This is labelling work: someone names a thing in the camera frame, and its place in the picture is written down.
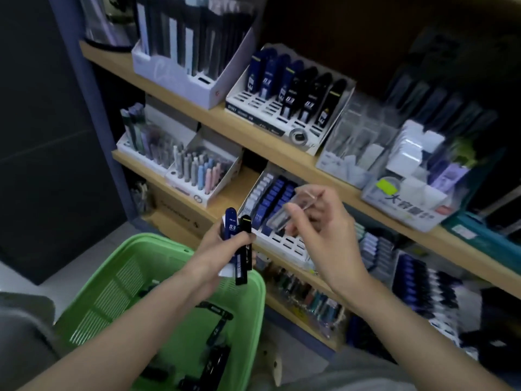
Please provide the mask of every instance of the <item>forearm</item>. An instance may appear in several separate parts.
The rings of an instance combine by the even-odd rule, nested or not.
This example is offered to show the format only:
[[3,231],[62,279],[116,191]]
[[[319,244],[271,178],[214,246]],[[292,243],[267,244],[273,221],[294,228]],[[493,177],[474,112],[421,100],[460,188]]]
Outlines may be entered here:
[[154,288],[111,326],[29,382],[28,390],[127,390],[197,302],[182,271]]
[[366,282],[371,285],[353,303],[353,309],[369,324],[418,389],[510,389],[455,347],[383,284],[372,277]]

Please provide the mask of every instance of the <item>hand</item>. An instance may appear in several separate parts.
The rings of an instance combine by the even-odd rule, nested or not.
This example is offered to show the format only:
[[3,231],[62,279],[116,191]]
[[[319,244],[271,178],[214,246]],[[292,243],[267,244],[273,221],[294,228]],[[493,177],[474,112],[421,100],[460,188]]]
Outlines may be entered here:
[[293,203],[285,205],[291,216],[286,233],[300,235],[319,274],[331,289],[355,297],[372,279],[361,260],[356,240],[355,221],[345,210],[336,191],[320,185],[304,185],[318,197],[315,204],[302,210]]
[[235,252],[244,245],[255,241],[255,235],[240,232],[229,240],[223,241],[219,235],[222,220],[214,223],[205,233],[197,251],[188,260],[183,273],[192,277],[197,285],[193,303],[209,298],[219,286],[218,276],[226,263],[230,262]]

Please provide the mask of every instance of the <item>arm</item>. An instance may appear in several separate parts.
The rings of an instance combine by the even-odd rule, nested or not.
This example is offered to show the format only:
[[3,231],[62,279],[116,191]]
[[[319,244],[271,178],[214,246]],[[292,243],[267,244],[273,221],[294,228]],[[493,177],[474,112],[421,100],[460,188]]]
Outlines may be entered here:
[[183,269],[20,391],[129,389],[183,317],[215,291],[219,270],[252,240],[243,232],[223,242],[219,227],[208,231]]
[[368,274],[354,220],[334,190],[316,185],[300,189],[319,200],[305,212],[288,204],[292,221],[287,232],[300,234],[324,280],[370,325],[418,389],[511,389]]

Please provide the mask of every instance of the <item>green plastic basket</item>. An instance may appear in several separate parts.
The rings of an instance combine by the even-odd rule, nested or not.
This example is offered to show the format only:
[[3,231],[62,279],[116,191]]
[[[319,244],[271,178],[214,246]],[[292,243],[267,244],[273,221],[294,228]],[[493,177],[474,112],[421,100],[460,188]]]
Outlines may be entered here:
[[[192,254],[188,247],[158,235],[133,236],[88,280],[56,322],[56,333],[71,349],[81,346],[139,301],[140,290],[152,285],[153,280],[162,282],[172,276]],[[262,277],[252,271],[245,286],[237,287],[234,279],[223,279],[209,299],[234,317],[223,329],[231,352],[219,390],[242,391],[248,384],[265,296]],[[175,375],[161,385],[140,377],[133,389],[170,390],[185,375],[199,377],[204,367],[201,356],[206,339],[218,321],[219,317],[209,310],[193,309],[160,350],[161,357],[175,366]]]

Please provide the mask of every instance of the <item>tiled floor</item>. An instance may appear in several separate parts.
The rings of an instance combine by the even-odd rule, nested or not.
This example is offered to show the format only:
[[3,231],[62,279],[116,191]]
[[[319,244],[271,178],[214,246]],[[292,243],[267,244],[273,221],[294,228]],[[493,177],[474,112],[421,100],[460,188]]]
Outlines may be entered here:
[[[54,301],[55,317],[58,318],[101,263],[136,233],[139,231],[133,225],[124,223],[39,286],[0,263],[0,291],[46,295]],[[320,373],[328,364],[324,358],[271,322],[264,321],[262,334],[274,342],[280,351],[283,383]]]

